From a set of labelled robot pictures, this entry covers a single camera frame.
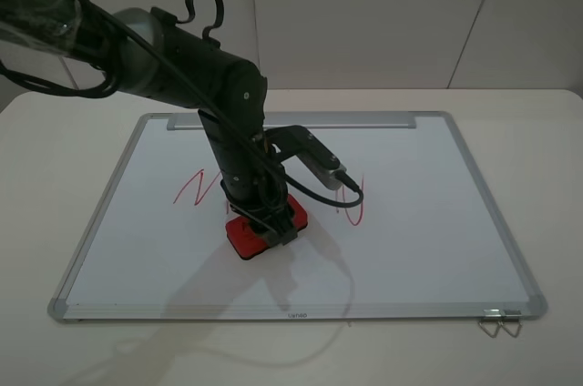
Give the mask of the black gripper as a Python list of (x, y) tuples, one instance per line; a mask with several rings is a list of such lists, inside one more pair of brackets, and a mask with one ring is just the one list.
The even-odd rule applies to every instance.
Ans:
[(222, 172), (220, 185), (230, 208), (250, 222), (253, 233), (268, 247), (286, 245), (297, 239), (288, 189), (281, 181), (270, 174), (244, 177)]

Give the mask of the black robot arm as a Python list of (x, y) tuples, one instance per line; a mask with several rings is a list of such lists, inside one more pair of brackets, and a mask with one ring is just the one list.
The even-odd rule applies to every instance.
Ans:
[(112, 15), (90, 0), (1, 0), (1, 37), (88, 64), (104, 76), (94, 87), (74, 89), (2, 68), (28, 90), (88, 99), (122, 91), (195, 109), (231, 208), (271, 247), (296, 239), (284, 171), (264, 129), (267, 81), (251, 61), (224, 52), (209, 35), (186, 32), (161, 9)]

